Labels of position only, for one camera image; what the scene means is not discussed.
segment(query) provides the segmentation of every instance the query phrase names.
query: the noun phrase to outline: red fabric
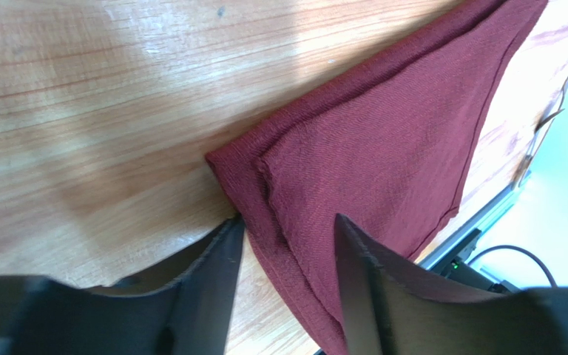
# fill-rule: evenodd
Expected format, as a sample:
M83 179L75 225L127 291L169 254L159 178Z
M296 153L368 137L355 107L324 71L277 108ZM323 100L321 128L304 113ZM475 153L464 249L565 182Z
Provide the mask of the red fabric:
M333 223L413 259L459 208L498 82L546 0L468 1L206 158L275 288L346 354Z

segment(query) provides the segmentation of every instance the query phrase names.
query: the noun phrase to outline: wooden table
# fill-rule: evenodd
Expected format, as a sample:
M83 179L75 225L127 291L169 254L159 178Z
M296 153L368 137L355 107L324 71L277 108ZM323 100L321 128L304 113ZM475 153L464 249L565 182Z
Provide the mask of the wooden table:
M231 216L205 152L459 0L0 0L0 274L109 285ZM506 186L568 73L568 0L509 65L462 211ZM312 354L248 244L228 354Z

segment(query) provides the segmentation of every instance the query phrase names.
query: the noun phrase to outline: wire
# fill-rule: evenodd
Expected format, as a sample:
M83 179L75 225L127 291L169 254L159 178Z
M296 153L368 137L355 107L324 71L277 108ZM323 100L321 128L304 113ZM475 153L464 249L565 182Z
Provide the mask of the wire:
M519 251L522 254L527 255L533 261L535 261L535 263L538 264L538 266L540 266L540 268L542 269L544 274L547 276L547 279L549 279L549 284L551 284L551 287L558 287L558 284L555 283L555 279L553 278L551 271L549 271L549 268L547 268L547 266L544 265L542 260L538 259L538 257L536 257L531 251L523 249L519 246L493 246L492 248L487 248L487 249L483 250L482 252L478 253L474 258L472 258L470 260L470 262L468 262L468 266L471 266L472 264L474 264L475 261L477 261L478 259L483 257L485 254L488 254L492 251L501 250L501 249L511 249L511 250Z
M540 130L544 126L546 126L550 121L553 121L553 118L555 118L557 115L562 113L562 111L564 111L562 106L564 105L564 98L566 97L567 90L568 90L568 76L564 80L564 83L562 84L562 88L560 89L560 104L558 105L558 109L554 113L552 113L551 115L548 115L545 119L540 120L535 127L533 138L531 139L529 149L527 150L527 153L526 153L526 155L523 159L523 162L521 163L521 165L518 168L518 171L515 174L515 177L514 177L514 180L513 180L514 181L514 187L517 187L518 185L520 185L522 183L522 181L525 179L525 177L527 176L527 172L529 171L529 168L531 167L531 164L533 163L533 159L535 158L535 155L538 153L538 150L540 150L540 147L542 146L542 143L544 142L544 137L547 135L547 133L549 133L549 129L551 128L551 126L549 125L547 127L547 131L544 133L543 138L540 140L540 142L538 143L538 147L536 148L535 145L536 145L536 141L538 140L538 135L540 133Z

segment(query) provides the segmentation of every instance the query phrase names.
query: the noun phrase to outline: cloth fold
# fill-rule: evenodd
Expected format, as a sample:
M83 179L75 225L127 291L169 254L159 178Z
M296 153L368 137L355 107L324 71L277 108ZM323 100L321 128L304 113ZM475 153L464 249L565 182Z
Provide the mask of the cloth fold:
M417 257L459 210L496 87L546 3L467 1L206 156L261 266L327 354L347 354L335 214Z

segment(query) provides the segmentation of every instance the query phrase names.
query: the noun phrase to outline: maroon cloth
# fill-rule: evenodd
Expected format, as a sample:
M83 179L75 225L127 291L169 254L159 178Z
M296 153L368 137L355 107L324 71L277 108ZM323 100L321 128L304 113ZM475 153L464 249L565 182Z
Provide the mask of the maroon cloth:
M347 352L335 214L417 257L456 215L498 82L546 3L468 1L206 156L260 264L326 353Z

